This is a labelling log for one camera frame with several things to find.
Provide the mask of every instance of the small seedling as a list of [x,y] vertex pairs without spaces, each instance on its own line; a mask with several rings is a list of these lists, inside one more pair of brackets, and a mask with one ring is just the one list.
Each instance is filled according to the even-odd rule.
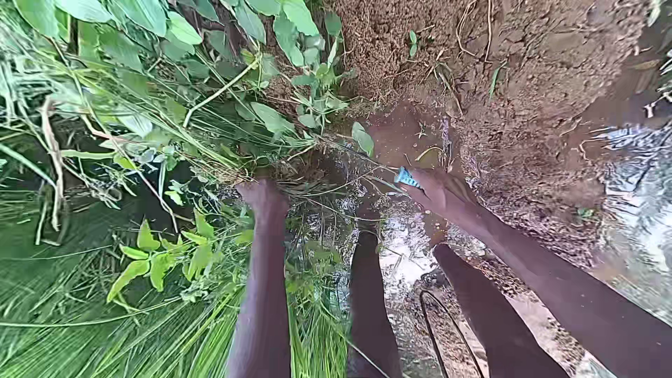
[[418,44],[417,44],[418,43],[418,37],[415,35],[415,32],[411,30],[409,32],[409,38],[411,39],[410,55],[411,55],[411,58],[413,58],[415,56],[415,53],[418,52]]

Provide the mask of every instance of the bare leg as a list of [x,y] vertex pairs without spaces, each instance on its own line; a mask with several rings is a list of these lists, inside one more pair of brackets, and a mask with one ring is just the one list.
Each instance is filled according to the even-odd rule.
[[[353,343],[390,378],[401,378],[396,339],[387,319],[375,235],[360,232],[350,273]],[[348,356],[348,377],[384,377],[356,350]]]
[[434,248],[462,312],[485,348],[490,377],[567,378],[497,288],[447,245]]

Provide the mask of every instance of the twig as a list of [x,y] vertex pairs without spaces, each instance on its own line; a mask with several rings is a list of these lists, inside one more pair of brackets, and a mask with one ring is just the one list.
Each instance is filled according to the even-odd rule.
[[60,154],[60,147],[58,146],[54,131],[51,129],[51,123],[49,123],[50,106],[51,99],[47,97],[46,100],[44,100],[42,109],[40,109],[40,115],[42,117],[42,132],[44,133],[46,144],[49,147],[49,156],[51,156],[51,161],[54,164],[54,171],[56,172],[56,188],[54,191],[54,208],[51,213],[51,227],[54,227],[54,230],[56,231],[60,231],[60,227],[58,226],[58,211],[60,210],[60,202],[63,199],[65,186],[63,182],[63,157]]

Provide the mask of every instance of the broad leaf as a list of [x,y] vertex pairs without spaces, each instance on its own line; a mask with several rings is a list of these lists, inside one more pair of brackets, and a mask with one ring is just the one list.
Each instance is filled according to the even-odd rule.
[[208,20],[219,22],[217,12],[214,10],[210,0],[179,0],[178,3],[193,7],[198,13],[200,13],[200,15],[207,18]]
[[206,245],[208,243],[208,239],[201,235],[196,235],[195,233],[189,232],[189,231],[182,231],[182,235],[186,237],[187,239],[193,241],[194,243],[198,245]]
[[108,30],[100,35],[100,46],[113,61],[136,71],[142,70],[137,47],[116,30]]
[[155,251],[161,247],[161,243],[158,240],[154,239],[152,235],[152,230],[149,228],[149,222],[145,219],[142,221],[140,226],[140,232],[138,232],[137,246],[143,251]]
[[198,209],[194,209],[194,217],[196,218],[196,231],[198,235],[214,237],[214,227],[208,223],[206,216],[201,214]]
[[343,27],[341,18],[335,12],[327,12],[325,15],[325,27],[330,36],[336,37]]
[[271,133],[282,133],[287,130],[294,131],[294,125],[287,122],[287,120],[283,118],[280,113],[276,112],[275,109],[258,102],[251,102],[250,105],[263,121],[266,129]]
[[112,18],[98,0],[56,0],[56,6],[82,21],[108,22]]
[[119,116],[119,121],[132,132],[146,137],[152,131],[152,121],[142,114],[134,114],[132,116]]
[[259,16],[242,1],[235,7],[238,24],[252,38],[266,44],[266,29],[263,27]]
[[311,114],[304,114],[299,116],[298,121],[301,122],[305,127],[316,128],[318,124],[315,122],[315,117]]
[[124,254],[133,260],[147,260],[149,255],[146,252],[136,250],[135,248],[127,247],[125,245],[120,245],[119,249],[124,252]]
[[244,244],[250,244],[253,239],[254,239],[254,230],[246,229],[243,230],[243,232],[241,232],[240,235],[236,236],[233,239],[233,242],[236,243],[236,245],[244,245]]
[[247,0],[252,8],[261,14],[279,15],[280,2],[278,0]]
[[166,14],[159,0],[115,0],[134,23],[163,37],[166,35]]
[[187,279],[191,280],[192,278],[198,279],[201,275],[201,271],[205,269],[210,260],[212,259],[212,244],[207,243],[204,245],[199,245],[194,252],[192,261],[189,263],[189,270],[187,271]]
[[161,292],[163,291],[163,277],[168,269],[175,265],[175,256],[169,253],[162,253],[152,256],[152,266],[149,269],[149,279],[152,286]]
[[303,66],[303,54],[296,45],[298,30],[284,14],[276,17],[273,22],[273,31],[276,34],[276,40],[287,58],[297,67]]
[[142,276],[149,271],[149,260],[140,260],[131,262],[124,272],[114,281],[110,292],[108,293],[108,303],[119,294],[119,292],[130,283],[133,278]]
[[320,34],[303,0],[283,0],[282,10],[287,18],[294,22],[299,32],[307,36],[318,36]]
[[170,17],[169,31],[173,33],[177,39],[186,44],[199,44],[203,42],[203,38],[198,35],[194,27],[191,26],[179,13],[170,11],[168,12],[168,17]]
[[58,37],[58,21],[54,0],[14,0],[21,16],[38,32]]
[[359,123],[355,122],[352,124],[352,139],[359,143],[360,148],[366,152],[366,155],[373,157],[374,155],[374,140],[369,134],[366,133],[364,127]]

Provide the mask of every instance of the soil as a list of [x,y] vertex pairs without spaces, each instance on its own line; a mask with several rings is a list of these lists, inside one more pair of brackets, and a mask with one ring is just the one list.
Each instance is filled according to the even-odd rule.
[[[634,62],[628,58],[642,50],[637,41],[645,6],[616,0],[332,0],[327,4],[343,20],[344,68],[358,72],[343,86],[348,94],[360,96],[351,102],[350,116],[368,127],[376,142],[375,160],[393,167],[432,165],[464,172],[488,209],[584,269],[592,267],[593,251],[599,247],[606,164],[598,158],[599,147],[584,148],[585,136],[605,122],[627,118],[606,121],[605,114],[614,110],[609,106],[613,90],[623,88],[612,84],[624,65],[650,59],[645,54]],[[411,30],[418,36],[418,52],[412,58]],[[646,96],[631,102],[630,94],[650,87],[651,74],[648,81],[644,75],[650,69],[655,70],[655,65],[629,80],[627,94],[616,96],[624,102],[617,104],[629,104],[629,109],[641,114]],[[601,110],[592,106],[585,112],[596,100],[603,104]],[[372,114],[371,109],[383,111]],[[589,120],[595,121],[592,128],[585,126]],[[415,162],[430,147],[439,147],[431,152],[442,150],[442,154],[428,153]],[[582,219],[581,209],[593,209],[597,216]],[[583,349],[508,267],[457,227],[431,215],[421,216],[422,221],[413,218],[408,223],[410,228],[423,223],[429,238],[420,253],[429,262],[420,265],[433,266],[429,245],[448,241],[512,304],[518,303],[514,307],[518,306],[542,347],[574,375]],[[386,280],[386,289],[397,286],[397,267],[398,262],[387,272],[393,279]],[[388,296],[388,310],[405,373],[440,377],[421,317],[418,294],[422,289],[433,291],[461,319],[440,272],[426,274],[406,291],[394,290]],[[534,310],[526,317],[525,308]],[[451,356],[457,372],[451,377],[475,376],[472,362],[440,311],[430,311],[430,321],[439,333],[444,358]],[[468,341],[471,345],[475,338]],[[485,354],[477,346],[474,349],[484,363]]]

